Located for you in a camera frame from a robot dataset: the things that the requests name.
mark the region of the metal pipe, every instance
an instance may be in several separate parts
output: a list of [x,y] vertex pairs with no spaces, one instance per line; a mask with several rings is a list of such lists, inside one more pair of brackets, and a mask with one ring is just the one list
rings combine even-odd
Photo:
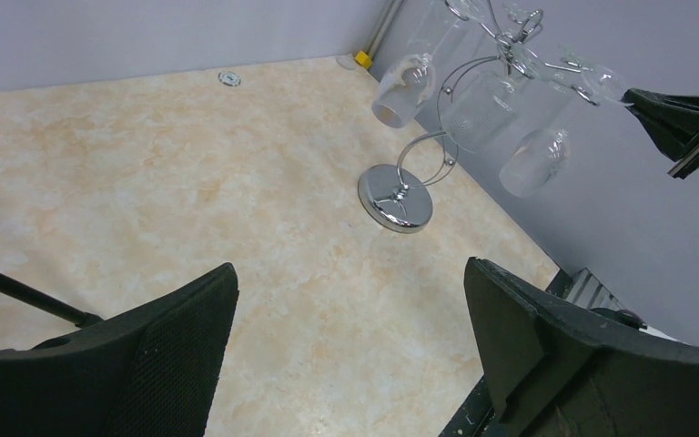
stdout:
[[28,287],[0,273],[0,293],[20,300],[32,307],[39,308],[61,319],[74,323],[79,328],[94,325],[103,321],[100,316],[77,310],[76,308],[61,302],[51,296],[47,296],[39,290]]
[[373,59],[374,56],[376,56],[376,52],[379,51],[381,41],[384,39],[384,36],[387,34],[387,31],[390,30],[392,20],[394,20],[395,15],[398,14],[398,10],[400,10],[400,5],[403,4],[403,0],[389,0],[389,3],[390,9],[384,15],[384,20],[382,20],[379,29],[374,33],[374,35],[371,36],[369,49],[366,51],[366,53],[371,59]]
[[387,0],[387,2],[385,2],[384,4],[384,7],[381,8],[379,18],[377,18],[376,24],[374,25],[374,28],[370,33],[369,41],[363,47],[363,51],[366,52],[366,54],[368,54],[368,52],[371,50],[371,46],[373,46],[374,40],[376,39],[376,35],[379,34],[381,26],[384,24],[384,19],[387,18],[387,14],[390,13],[390,9],[392,8],[393,3],[395,3],[395,0]]

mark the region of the wine glass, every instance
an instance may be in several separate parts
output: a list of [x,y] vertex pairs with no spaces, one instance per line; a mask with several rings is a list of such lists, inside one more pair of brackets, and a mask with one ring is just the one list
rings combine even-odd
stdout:
[[500,171],[500,182],[518,198],[527,198],[553,180],[570,156],[570,144],[563,130],[533,130]]
[[521,88],[493,71],[478,74],[443,114],[443,130],[462,149],[478,151],[518,118]]
[[471,21],[484,17],[485,8],[483,0],[432,0],[409,38],[407,55],[390,66],[380,81],[371,104],[380,122],[400,128],[419,114],[436,88],[435,63],[441,64],[461,43]]

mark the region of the chrome stand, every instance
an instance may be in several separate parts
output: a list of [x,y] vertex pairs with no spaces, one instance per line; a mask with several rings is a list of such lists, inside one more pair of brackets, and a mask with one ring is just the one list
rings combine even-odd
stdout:
[[432,198],[426,187],[449,176],[457,161],[450,158],[446,154],[446,147],[443,147],[441,168],[432,178],[421,182],[403,168],[403,160],[422,141],[444,135],[446,132],[440,130],[417,137],[400,152],[397,165],[379,164],[360,176],[360,203],[381,226],[396,232],[412,234],[424,229],[430,222]]
[[[470,19],[460,15],[459,11],[451,4],[451,0],[444,0],[449,9],[461,20]],[[497,18],[494,14],[491,0],[487,0],[488,13],[491,16],[491,23],[494,30],[491,30],[484,23],[479,23],[483,30],[496,42],[498,49],[497,56],[485,56],[477,59],[472,59],[461,66],[455,68],[446,77],[441,85],[441,89],[437,93],[436,112],[441,129],[444,129],[441,121],[441,96],[447,96],[453,102],[456,93],[457,85],[472,69],[483,65],[487,62],[502,61],[507,66],[508,75],[512,70],[517,71],[521,75],[529,79],[541,79],[545,82],[552,82],[556,86],[568,88],[579,97],[594,106],[599,106],[599,102],[593,99],[593,94],[587,91],[582,86],[566,81],[561,74],[541,74],[545,69],[551,69],[555,72],[568,72],[580,74],[588,70],[590,67],[574,54],[567,52],[567,57],[562,58],[565,66],[548,64],[537,58],[532,51],[527,51],[523,56],[514,54],[512,48],[514,45],[524,44],[542,31],[542,10],[534,10],[531,12],[522,11],[516,6],[508,7],[508,18],[515,24],[520,25],[519,30],[515,34],[510,32],[502,32]],[[453,85],[448,85],[451,78],[458,72],[461,74],[454,81]],[[451,173],[456,164],[460,150],[460,145],[456,147],[454,158],[449,158],[446,153],[446,148],[443,147],[443,160],[441,168],[432,178],[423,182],[417,179],[409,171],[402,167],[403,159],[409,154],[412,148],[420,142],[447,135],[445,130],[425,134],[411,141],[398,156],[398,163],[395,166],[390,164],[381,164],[369,168],[360,176],[358,181],[358,196],[363,207],[368,213],[378,221],[382,226],[396,232],[411,234],[418,232],[430,222],[432,217],[432,199],[426,187],[435,184]]]

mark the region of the round chrome base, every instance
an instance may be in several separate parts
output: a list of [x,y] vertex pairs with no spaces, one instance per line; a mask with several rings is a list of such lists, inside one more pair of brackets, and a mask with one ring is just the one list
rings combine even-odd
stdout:
[[[381,226],[413,234],[424,229],[432,217],[432,199],[426,188],[401,192],[397,167],[379,164],[366,170],[358,181],[360,203]],[[412,186],[421,182],[403,169],[403,180]]]

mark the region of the marble countertop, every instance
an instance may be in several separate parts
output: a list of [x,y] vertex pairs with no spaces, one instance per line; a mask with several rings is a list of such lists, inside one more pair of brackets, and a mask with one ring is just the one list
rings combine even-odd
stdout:
[[[0,271],[109,318],[231,261],[207,435],[437,435],[482,373],[468,257],[540,287],[555,265],[461,168],[422,232],[367,215],[358,176],[423,130],[374,118],[366,71],[231,70],[0,93]],[[0,295],[0,349],[72,329]]]

